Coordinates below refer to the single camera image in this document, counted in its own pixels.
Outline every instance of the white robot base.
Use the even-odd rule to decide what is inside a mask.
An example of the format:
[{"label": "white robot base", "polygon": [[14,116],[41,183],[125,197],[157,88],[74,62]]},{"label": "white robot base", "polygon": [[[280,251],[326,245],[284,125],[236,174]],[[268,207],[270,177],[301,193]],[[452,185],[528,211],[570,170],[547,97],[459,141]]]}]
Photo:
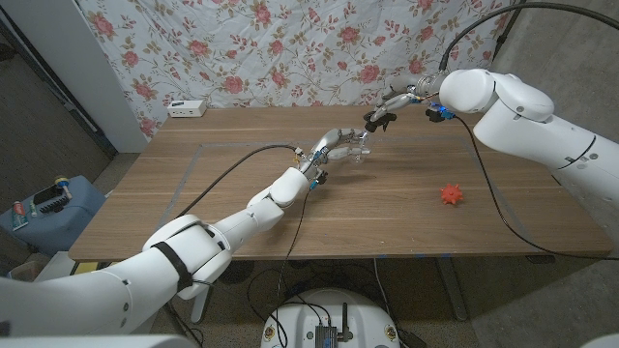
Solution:
[{"label": "white robot base", "polygon": [[[320,327],[318,316],[308,305],[296,304],[301,300],[293,297],[278,309],[278,320],[288,337],[287,347],[358,347],[399,348],[399,337],[394,321],[380,306],[354,292],[323,288],[309,290],[300,295],[308,304],[323,306],[331,315],[328,327],[327,313],[319,307],[324,326]],[[281,341],[285,338],[280,329]],[[262,332],[261,348],[281,348],[278,327],[269,318]]]}]

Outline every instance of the black strap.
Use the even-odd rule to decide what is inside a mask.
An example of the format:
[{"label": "black strap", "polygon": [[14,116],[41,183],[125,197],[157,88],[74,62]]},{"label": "black strap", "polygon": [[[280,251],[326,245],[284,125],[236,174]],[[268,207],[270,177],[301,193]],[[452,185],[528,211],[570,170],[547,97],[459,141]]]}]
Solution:
[{"label": "black strap", "polygon": [[178,257],[178,254],[173,248],[171,248],[166,242],[159,242],[151,247],[156,247],[159,251],[161,251],[178,273],[179,279],[176,292],[180,292],[181,290],[193,285],[192,274],[187,271],[187,266],[185,266],[185,263],[183,263],[183,260]]}]

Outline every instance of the white power strip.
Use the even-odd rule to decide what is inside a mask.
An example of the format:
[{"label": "white power strip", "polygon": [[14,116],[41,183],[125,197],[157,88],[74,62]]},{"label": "white power strip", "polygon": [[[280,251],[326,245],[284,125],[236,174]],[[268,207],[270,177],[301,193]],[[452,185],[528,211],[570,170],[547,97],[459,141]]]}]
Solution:
[{"label": "white power strip", "polygon": [[206,111],[206,101],[171,101],[167,112],[171,117],[200,117]]}]

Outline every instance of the floral curtain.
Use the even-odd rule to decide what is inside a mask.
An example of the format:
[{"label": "floral curtain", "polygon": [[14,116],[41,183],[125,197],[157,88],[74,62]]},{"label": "floral curtain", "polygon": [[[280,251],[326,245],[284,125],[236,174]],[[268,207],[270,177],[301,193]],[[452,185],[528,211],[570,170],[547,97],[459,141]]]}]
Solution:
[{"label": "floral curtain", "polygon": [[[372,103],[400,73],[433,73],[450,40],[510,0],[80,0],[141,130],[172,100],[209,107]],[[508,15],[449,69],[487,68]]]}]

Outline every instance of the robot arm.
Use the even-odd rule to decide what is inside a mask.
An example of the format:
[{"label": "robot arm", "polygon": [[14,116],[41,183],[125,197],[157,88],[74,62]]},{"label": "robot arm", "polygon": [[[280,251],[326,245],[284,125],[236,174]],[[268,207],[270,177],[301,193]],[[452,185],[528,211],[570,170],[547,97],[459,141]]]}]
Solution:
[{"label": "robot arm", "polygon": [[553,115],[552,100],[512,74],[473,69],[409,75],[397,77],[385,92],[365,116],[368,131],[408,105],[391,102],[404,98],[439,103],[431,107],[435,112],[483,112],[474,132],[487,147],[557,170],[619,208],[619,145]]},{"label": "robot arm", "polygon": [[324,183],[320,164],[361,154],[335,148],[362,144],[364,134],[329,131],[307,156],[297,149],[299,168],[288,168],[243,211],[214,224],[178,217],[155,232],[142,252],[116,265],[35,283],[0,277],[0,323],[9,336],[131,333],[175,294],[187,300],[204,291],[208,285],[194,280],[215,281],[245,241],[271,229],[310,186]]}]

